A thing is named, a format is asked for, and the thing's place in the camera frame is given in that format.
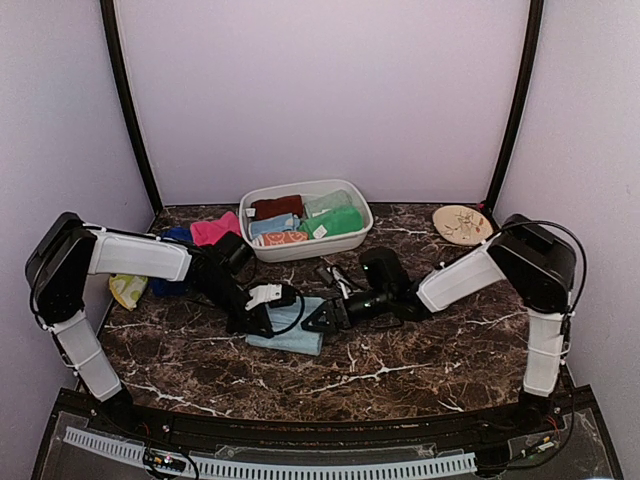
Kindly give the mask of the dark blue towel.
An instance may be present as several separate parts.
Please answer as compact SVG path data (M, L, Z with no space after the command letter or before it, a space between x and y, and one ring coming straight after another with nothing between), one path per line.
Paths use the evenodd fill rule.
M163 239L177 240L184 244L194 244L190 230L183 227L173 227L166 230L161 237ZM151 278L149 286L156 297L182 296L188 291L188 284L186 281L173 282L161 278Z

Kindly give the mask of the large light blue towel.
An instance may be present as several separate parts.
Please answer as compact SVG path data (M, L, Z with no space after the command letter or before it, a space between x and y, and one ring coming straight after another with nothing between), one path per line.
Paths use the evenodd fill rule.
M313 311L315 311L324 300L320 297L304 298L304 313L299 323L288 332L264 338L258 335L247 335L246 343L250 346L268 348L304 355L318 356L321 353L323 334L304 330L301 325ZM275 331L280 331L290 326L300 313L301 301L297 299L290 306L267 307L267 313Z

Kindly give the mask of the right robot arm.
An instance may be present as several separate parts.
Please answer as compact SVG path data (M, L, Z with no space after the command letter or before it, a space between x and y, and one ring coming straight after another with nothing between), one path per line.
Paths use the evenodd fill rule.
M519 296L529 321L522 380L528 397L511 410L510 424L530 434L547 420L544 398L556 388L570 349L572 318L586 286L588 259L576 234L555 222L514 214L488 239L420 280L409 277L388 247L365 251L359 263L367 288L323 302L302 320L303 330L334 334L383 314L419 322L504 283Z

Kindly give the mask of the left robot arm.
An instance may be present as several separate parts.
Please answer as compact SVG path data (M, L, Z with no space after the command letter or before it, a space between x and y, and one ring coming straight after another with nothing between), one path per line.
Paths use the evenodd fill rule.
M251 247L234 233L215 245L196 246L88 224L64 212L26 262L29 305L67 367L97 401L106 402L103 421L120 436L131 436L141 427L141 415L119 398L126 388L87 319L87 278L126 274L185 282L226 313L229 332L271 338L275 332L264 301L236 279L252 256Z

